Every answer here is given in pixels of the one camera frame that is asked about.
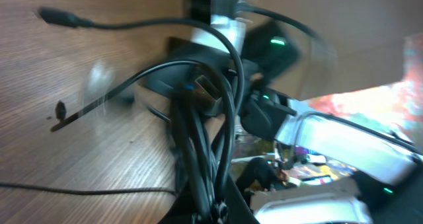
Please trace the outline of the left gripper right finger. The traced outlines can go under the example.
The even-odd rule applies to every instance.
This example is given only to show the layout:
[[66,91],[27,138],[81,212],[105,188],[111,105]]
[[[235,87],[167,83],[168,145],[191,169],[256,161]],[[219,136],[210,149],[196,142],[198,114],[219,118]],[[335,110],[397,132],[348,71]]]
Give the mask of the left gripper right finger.
[[228,178],[224,187],[225,203],[228,207],[227,223],[229,224],[259,224],[238,187]]

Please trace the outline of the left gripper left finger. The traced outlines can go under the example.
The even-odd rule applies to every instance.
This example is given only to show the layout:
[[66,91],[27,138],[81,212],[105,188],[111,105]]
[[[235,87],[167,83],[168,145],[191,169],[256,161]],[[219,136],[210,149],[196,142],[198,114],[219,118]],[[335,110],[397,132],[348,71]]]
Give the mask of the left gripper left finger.
[[198,224],[201,223],[199,209],[202,206],[201,197],[192,192],[183,192],[177,197],[170,210],[160,220],[159,224]]

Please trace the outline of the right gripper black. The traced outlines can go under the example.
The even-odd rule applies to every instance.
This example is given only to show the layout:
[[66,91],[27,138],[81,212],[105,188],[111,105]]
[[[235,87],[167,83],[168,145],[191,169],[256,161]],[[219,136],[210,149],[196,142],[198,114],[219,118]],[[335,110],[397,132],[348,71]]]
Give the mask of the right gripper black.
[[[224,75],[230,83],[237,83],[241,70],[235,65],[231,54],[217,38],[182,39],[171,36],[167,40],[166,54],[158,63],[194,60],[205,63]],[[181,83],[189,82],[202,74],[193,65],[174,65],[147,75],[143,86],[160,95],[169,97]]]

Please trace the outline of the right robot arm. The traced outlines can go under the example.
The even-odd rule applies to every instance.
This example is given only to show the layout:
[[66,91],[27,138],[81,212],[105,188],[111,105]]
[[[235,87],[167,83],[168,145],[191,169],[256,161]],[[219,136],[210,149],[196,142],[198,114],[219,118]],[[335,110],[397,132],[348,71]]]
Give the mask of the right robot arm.
[[189,189],[177,199],[202,219],[255,220],[303,202],[320,208],[317,187],[289,190],[280,200],[255,197],[252,211],[229,177],[235,122],[250,134],[303,147],[336,159],[356,172],[333,182],[334,200],[359,204],[373,222],[422,218],[422,158],[404,140],[317,111],[300,113],[291,99],[269,88],[299,59],[299,50],[276,20],[249,30],[243,47],[232,45],[217,25],[201,25],[191,42],[149,69],[145,86],[170,98],[170,127],[182,151]]

